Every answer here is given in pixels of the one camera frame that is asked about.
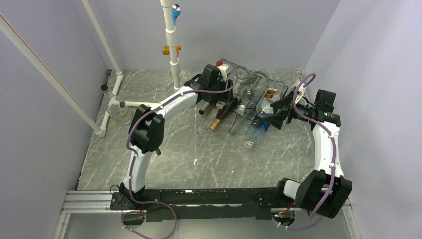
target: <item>marble table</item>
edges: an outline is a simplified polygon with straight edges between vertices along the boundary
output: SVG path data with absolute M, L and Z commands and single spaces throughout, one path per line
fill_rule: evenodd
M 295 80 L 294 70 L 262 71 L 287 86 Z M 186 80 L 200 72 L 186 70 L 181 76 Z M 124 74 L 119 94 L 125 100 L 159 102 L 174 92 L 170 70 L 127 70 Z M 111 75 L 110 86 L 115 77 Z M 273 187 L 284 177 L 301 182 L 312 170 L 315 149 L 308 124 L 294 120 L 282 130 L 271 126 L 255 148 L 247 149 L 244 134 L 249 121 L 244 120 L 237 134 L 230 135 L 228 129 L 235 116 L 231 113 L 211 132 L 208 127 L 216 109 L 200 115 L 199 107 L 189 107 L 166 121 L 162 155 L 154 153 L 151 158 L 147 188 Z M 101 123 L 104 111 L 103 100 L 97 123 Z M 125 147 L 128 131 L 128 125 L 119 126 L 111 119 L 104 138 L 93 134 L 78 190 L 108 190 L 121 183 L 130 161 Z

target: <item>orange valve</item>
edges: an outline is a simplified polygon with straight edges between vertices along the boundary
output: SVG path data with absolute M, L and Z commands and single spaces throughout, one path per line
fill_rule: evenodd
M 179 57 L 179 51 L 180 50 L 182 50 L 182 46 L 176 46 L 177 57 Z M 163 55 L 165 55 L 165 56 L 170 55 L 169 46 L 163 46 L 163 48 L 161 49 L 161 53 L 163 53 Z

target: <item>blue valve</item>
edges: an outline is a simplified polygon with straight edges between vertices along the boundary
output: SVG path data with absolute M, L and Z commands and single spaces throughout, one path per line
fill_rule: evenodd
M 172 5 L 173 25 L 176 25 L 176 19 L 178 16 L 180 16 L 181 12 L 182 10 L 180 9 L 178 4 Z

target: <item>gray wall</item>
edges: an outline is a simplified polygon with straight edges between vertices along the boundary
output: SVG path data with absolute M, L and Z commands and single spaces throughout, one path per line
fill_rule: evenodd
M 337 92 L 340 155 L 363 238 L 422 235 L 422 3 L 342 0 L 305 71 Z
M 97 46 L 98 37 L 85 10 Z M 122 69 L 169 69 L 159 0 L 90 0 Z M 221 57 L 250 68 L 304 68 L 340 0 L 174 0 L 182 69 L 202 69 Z M 111 64 L 103 49 L 107 67 Z
M 95 117 L 106 68 L 73 5 L 13 0 L 0 11 Z M 1 32 L 0 56 L 0 238 L 51 238 L 92 130 Z

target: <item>wall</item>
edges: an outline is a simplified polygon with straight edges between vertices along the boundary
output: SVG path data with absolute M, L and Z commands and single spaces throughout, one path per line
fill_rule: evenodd
M 87 19 L 80 1 L 73 0 Z M 123 69 L 170 69 L 159 0 L 90 0 Z M 224 57 L 249 68 L 304 68 L 340 0 L 179 0 L 176 22 L 182 69 L 202 69 Z M 102 47 L 107 67 L 111 64 Z
M 340 152 L 363 238 L 422 235 L 422 3 L 342 0 L 305 71 L 337 93 Z
M 106 68 L 71 3 L 2 1 L 0 13 L 95 117 Z M 91 128 L 0 32 L 0 238 L 52 238 Z

